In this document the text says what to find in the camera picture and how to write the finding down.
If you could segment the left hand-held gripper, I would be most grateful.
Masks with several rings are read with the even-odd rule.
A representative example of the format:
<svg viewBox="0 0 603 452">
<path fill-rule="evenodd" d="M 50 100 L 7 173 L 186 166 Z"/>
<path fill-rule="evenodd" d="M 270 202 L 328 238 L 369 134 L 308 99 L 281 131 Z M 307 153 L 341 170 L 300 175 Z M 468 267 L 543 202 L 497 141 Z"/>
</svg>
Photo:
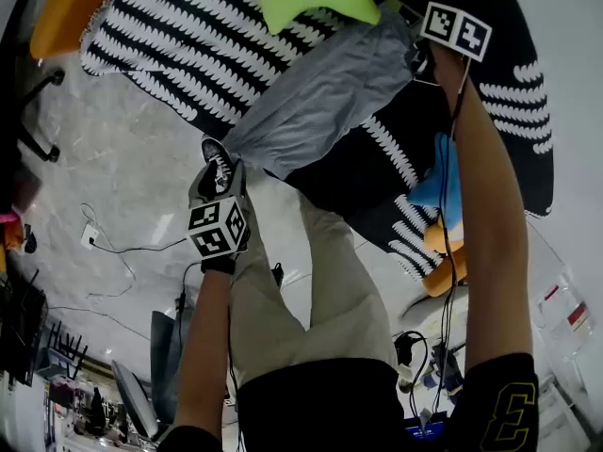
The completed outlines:
<svg viewBox="0 0 603 452">
<path fill-rule="evenodd" d="M 188 191 L 188 207 L 192 209 L 188 216 L 187 240 L 202 259 L 230 255 L 241 247 L 248 226 L 238 200 L 245 199 L 246 187 L 247 173 L 242 159 L 238 159 L 234 166 L 230 187 L 233 197 L 210 202 L 211 165 L 205 165 L 195 177 Z"/>
</svg>

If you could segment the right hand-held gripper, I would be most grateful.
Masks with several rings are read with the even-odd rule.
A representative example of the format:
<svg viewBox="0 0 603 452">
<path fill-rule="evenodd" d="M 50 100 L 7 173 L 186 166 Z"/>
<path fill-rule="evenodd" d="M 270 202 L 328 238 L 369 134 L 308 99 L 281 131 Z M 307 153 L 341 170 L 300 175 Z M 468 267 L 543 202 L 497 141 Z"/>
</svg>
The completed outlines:
<svg viewBox="0 0 603 452">
<path fill-rule="evenodd" d="M 464 10 L 429 2 L 419 36 L 482 62 L 492 27 Z"/>
</svg>

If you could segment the person's left hand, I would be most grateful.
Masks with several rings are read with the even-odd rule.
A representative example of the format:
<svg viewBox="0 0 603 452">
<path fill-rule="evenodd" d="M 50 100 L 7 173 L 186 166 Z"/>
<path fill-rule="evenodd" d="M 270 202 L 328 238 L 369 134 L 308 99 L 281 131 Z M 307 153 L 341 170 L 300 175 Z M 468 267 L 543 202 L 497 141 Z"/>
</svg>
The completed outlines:
<svg viewBox="0 0 603 452">
<path fill-rule="evenodd" d="M 205 274 L 208 271 L 218 271 L 220 273 L 233 276 L 236 270 L 236 255 L 224 254 L 217 257 L 211 257 L 202 260 L 201 271 Z"/>
</svg>

